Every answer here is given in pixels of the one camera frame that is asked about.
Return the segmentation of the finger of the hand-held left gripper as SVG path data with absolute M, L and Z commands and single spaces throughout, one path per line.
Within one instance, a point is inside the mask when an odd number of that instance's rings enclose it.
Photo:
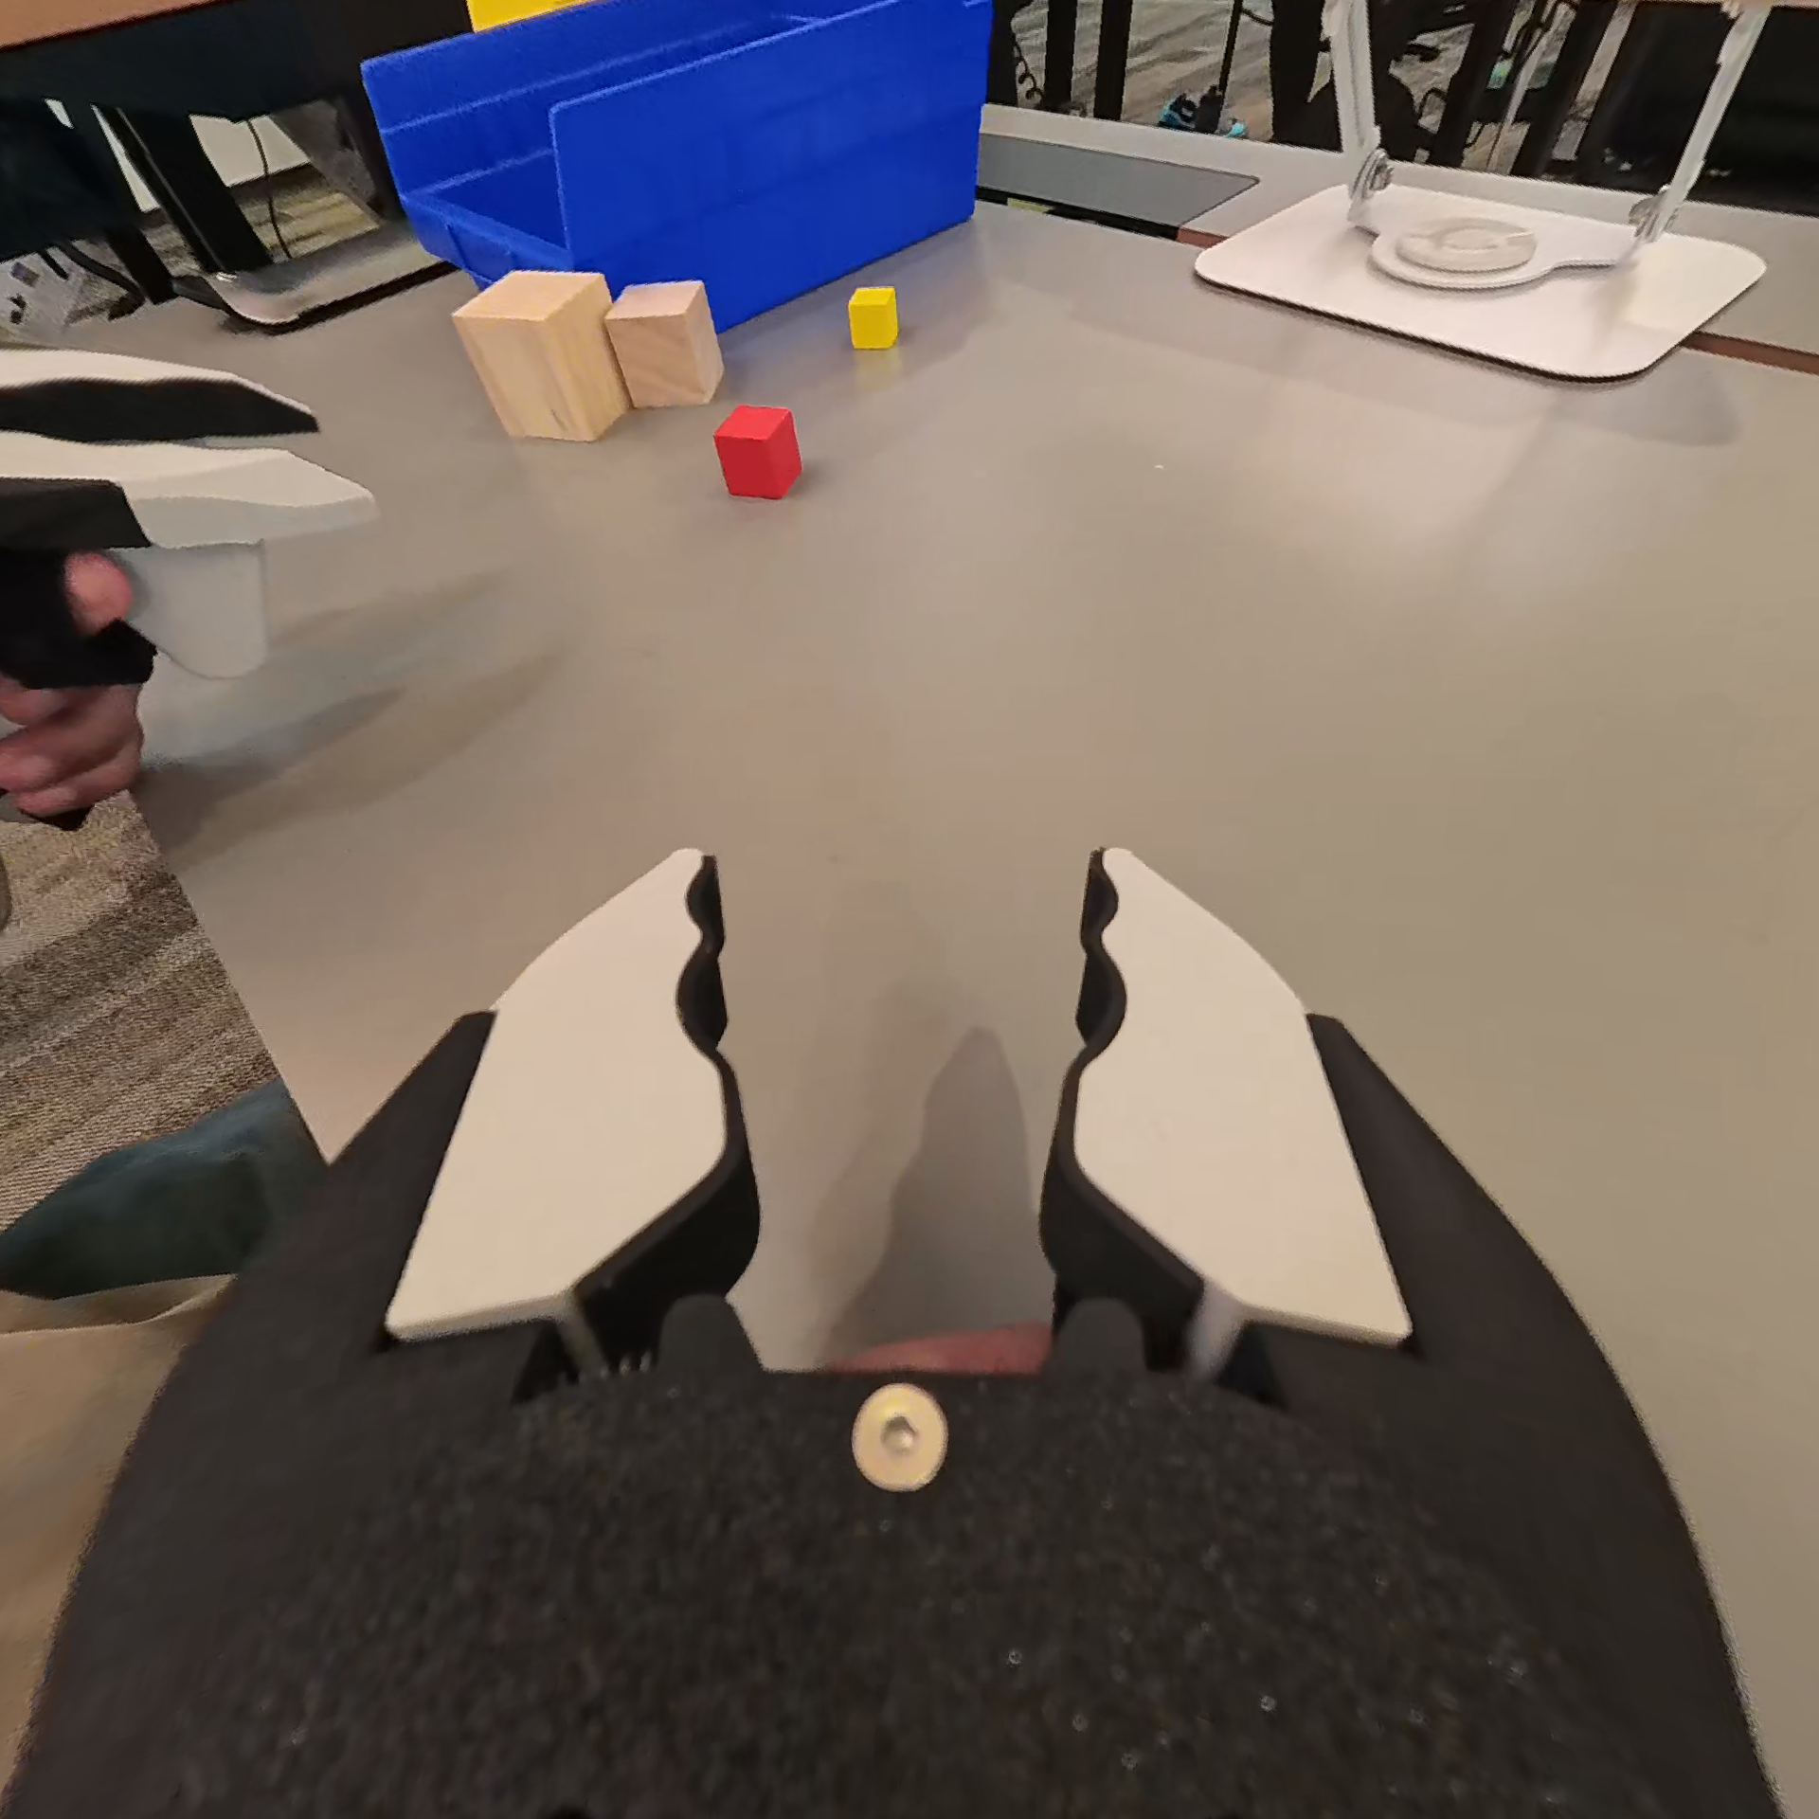
M 274 446 L 4 441 L 12 553 L 255 543 L 368 524 L 372 494 Z
M 309 408 L 231 372 L 84 348 L 3 351 L 4 446 L 251 446 L 318 432 Z

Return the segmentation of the red wooden cube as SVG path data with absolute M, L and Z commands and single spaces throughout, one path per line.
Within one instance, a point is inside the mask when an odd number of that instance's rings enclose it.
M 743 403 L 713 432 L 722 481 L 734 499 L 777 503 L 803 474 L 791 409 Z

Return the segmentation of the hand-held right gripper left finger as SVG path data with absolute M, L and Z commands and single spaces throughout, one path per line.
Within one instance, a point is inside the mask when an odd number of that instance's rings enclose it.
M 718 862 L 678 849 L 502 991 L 391 1339 L 548 1325 L 570 1355 L 652 1355 L 672 1307 L 738 1285 L 760 1201 L 722 947 Z

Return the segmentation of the large wooden cube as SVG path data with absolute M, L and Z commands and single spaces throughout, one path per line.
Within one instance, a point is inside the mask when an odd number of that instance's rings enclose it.
M 593 271 L 512 271 L 450 315 L 496 420 L 514 440 L 591 443 L 633 411 Z

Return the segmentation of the white folding stand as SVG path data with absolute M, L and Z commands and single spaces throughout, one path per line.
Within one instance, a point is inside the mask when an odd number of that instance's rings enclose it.
M 1201 252 L 1195 278 L 1540 377 L 1648 372 L 1768 272 L 1759 254 L 1671 225 L 1771 9 L 1721 6 L 1731 28 L 1669 182 L 1617 224 L 1400 182 L 1376 118 L 1368 9 L 1325 4 L 1349 179 Z

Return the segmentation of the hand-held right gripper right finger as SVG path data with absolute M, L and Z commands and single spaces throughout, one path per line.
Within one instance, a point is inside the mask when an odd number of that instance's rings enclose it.
M 1040 1186 L 1052 1330 L 1123 1303 L 1150 1355 L 1230 1355 L 1251 1328 L 1409 1341 L 1300 993 L 1128 849 L 1088 860 L 1079 943 Z

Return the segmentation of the medium wooden cube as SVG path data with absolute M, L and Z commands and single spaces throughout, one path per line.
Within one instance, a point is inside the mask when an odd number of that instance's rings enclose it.
M 708 290 L 699 280 L 626 285 L 606 341 L 637 409 L 713 403 L 724 378 Z

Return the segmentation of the person's left hand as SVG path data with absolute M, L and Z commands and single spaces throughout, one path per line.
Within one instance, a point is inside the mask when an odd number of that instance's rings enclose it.
M 133 607 L 109 556 L 3 556 L 3 791 L 34 822 L 78 827 L 142 772 L 153 655 Z

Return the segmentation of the blue plastic bin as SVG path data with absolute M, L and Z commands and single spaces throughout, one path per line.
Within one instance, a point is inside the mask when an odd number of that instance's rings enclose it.
M 370 59 L 421 245 L 699 281 L 718 330 L 973 214 L 985 2 L 613 2 Z

